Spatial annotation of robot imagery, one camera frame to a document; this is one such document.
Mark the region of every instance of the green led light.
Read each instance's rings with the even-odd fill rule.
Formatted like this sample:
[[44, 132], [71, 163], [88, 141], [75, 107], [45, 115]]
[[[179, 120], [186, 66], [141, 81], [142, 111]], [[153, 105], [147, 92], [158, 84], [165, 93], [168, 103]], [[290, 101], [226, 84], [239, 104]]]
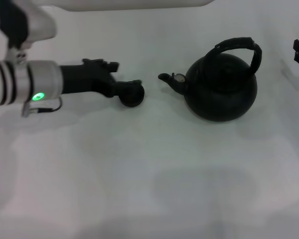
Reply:
[[44, 93], [38, 93], [35, 96], [32, 97], [33, 101], [39, 101], [42, 100], [44, 98], [45, 94]]

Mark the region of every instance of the black kettle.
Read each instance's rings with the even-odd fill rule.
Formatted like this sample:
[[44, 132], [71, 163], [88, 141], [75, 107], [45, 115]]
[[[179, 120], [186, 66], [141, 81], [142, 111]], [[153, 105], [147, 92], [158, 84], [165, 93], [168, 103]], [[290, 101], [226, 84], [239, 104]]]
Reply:
[[[223, 53], [249, 49], [254, 57], [249, 66], [242, 59]], [[189, 107], [210, 121], [230, 121], [244, 115], [257, 95], [255, 73], [262, 60], [261, 48], [250, 37], [233, 38], [216, 45], [186, 73], [160, 74], [158, 78], [184, 95]]]

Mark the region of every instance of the white table surface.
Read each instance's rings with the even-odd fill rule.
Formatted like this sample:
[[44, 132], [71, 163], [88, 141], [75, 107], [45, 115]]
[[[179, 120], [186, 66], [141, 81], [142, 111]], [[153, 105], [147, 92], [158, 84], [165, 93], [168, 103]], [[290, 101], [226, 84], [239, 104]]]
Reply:
[[[46, 8], [59, 34], [30, 59], [118, 61], [115, 77], [142, 79], [146, 99], [126, 109], [67, 95], [61, 111], [28, 119], [20, 106], [0, 108], [0, 239], [299, 239], [299, 14], [262, 4]], [[257, 100], [233, 122], [202, 121], [157, 75], [186, 73], [239, 36], [264, 51]]]

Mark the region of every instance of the kettle spout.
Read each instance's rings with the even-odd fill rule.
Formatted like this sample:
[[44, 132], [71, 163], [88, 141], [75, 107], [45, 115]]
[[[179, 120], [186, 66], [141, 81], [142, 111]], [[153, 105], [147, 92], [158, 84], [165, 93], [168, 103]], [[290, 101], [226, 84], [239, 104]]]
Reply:
[[172, 74], [167, 73], [160, 74], [158, 78], [166, 83], [177, 93], [185, 95], [188, 89], [188, 80], [182, 74]]

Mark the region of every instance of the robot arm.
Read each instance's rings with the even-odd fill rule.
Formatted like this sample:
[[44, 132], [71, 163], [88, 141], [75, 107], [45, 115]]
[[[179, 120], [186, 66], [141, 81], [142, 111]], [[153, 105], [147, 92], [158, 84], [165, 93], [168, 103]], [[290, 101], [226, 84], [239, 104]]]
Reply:
[[32, 101], [54, 100], [62, 94], [119, 96], [127, 107], [144, 99], [141, 81], [115, 81], [111, 73], [118, 70], [116, 62], [83, 60], [79, 66], [58, 66], [53, 61], [28, 61], [26, 51], [33, 43], [56, 35], [54, 20], [30, 0], [0, 0], [0, 30], [8, 38], [6, 58], [0, 61], [0, 106], [23, 103], [22, 115], [27, 117], [54, 111], [31, 109]]

